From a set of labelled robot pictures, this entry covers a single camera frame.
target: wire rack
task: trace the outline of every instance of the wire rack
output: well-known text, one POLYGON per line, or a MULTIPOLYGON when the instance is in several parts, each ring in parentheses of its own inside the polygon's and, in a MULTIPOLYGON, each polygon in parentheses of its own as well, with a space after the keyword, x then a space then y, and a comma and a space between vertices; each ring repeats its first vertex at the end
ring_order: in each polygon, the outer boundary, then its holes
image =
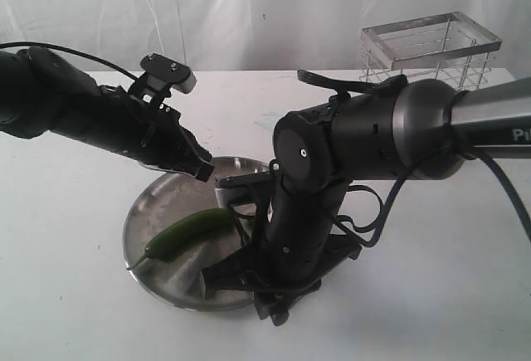
POLYGON ((502 40, 462 12, 362 30, 363 75, 379 82, 404 73, 410 81, 443 80, 457 90, 487 83, 485 73, 502 40))

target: stainless steel bowl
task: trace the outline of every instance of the stainless steel bowl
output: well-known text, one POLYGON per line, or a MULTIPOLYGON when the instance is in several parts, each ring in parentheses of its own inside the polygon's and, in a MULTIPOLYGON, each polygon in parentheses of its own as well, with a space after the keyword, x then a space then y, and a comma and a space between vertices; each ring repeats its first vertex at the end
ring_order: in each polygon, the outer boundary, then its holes
MULTIPOLYGON (((174 222, 203 209, 217 207, 215 182, 224 177, 263 172, 266 163, 240 157, 213 158, 214 174, 201 183, 184 174, 164 174, 151 183, 129 210, 124 224, 124 258, 132 265, 151 238, 174 222)), ((201 294, 199 273, 240 247, 236 230, 196 243, 170 262, 148 260, 131 271, 149 293, 183 309, 229 310, 252 303, 252 293, 223 290, 211 300, 201 294)))

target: white wall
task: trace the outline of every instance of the white wall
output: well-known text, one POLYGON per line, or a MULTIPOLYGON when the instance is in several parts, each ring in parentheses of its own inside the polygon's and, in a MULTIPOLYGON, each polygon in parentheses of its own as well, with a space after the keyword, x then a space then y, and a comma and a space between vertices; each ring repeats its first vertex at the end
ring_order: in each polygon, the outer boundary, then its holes
POLYGON ((150 51, 196 70, 352 68, 362 27, 455 10, 504 39, 498 66, 531 74, 531 0, 0 0, 0 41, 56 42, 131 70, 150 51))

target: white tabletop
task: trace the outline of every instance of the white tabletop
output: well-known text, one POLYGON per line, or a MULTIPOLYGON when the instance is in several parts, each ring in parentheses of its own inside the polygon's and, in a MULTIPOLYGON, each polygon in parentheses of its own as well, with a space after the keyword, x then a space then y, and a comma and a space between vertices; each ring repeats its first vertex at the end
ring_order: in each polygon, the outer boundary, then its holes
MULTIPOLYGON (((330 95, 291 71, 197 79, 168 103, 216 156, 268 161, 275 122, 330 95)), ((511 77, 494 70, 489 80, 511 77)), ((480 162, 446 181, 406 183, 380 243, 327 275, 275 328, 252 307, 173 308, 125 271, 125 217, 160 173, 55 134, 0 134, 0 149, 1 360, 530 360, 531 247, 480 162)), ((531 163, 502 166, 531 205, 531 163)), ((370 184, 382 195, 391 186, 370 184)), ((352 194, 343 211, 368 222, 375 205, 352 194)))

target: green chili pepper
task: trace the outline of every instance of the green chili pepper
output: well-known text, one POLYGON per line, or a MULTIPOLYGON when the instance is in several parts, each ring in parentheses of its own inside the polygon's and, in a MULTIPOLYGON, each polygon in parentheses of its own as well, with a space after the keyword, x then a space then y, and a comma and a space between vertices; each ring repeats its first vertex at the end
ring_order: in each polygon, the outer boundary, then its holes
POLYGON ((194 238, 234 227, 231 211, 224 208, 202 210, 175 222, 158 233, 144 248, 144 254, 127 271, 131 271, 146 259, 163 260, 172 256, 176 249, 194 238))

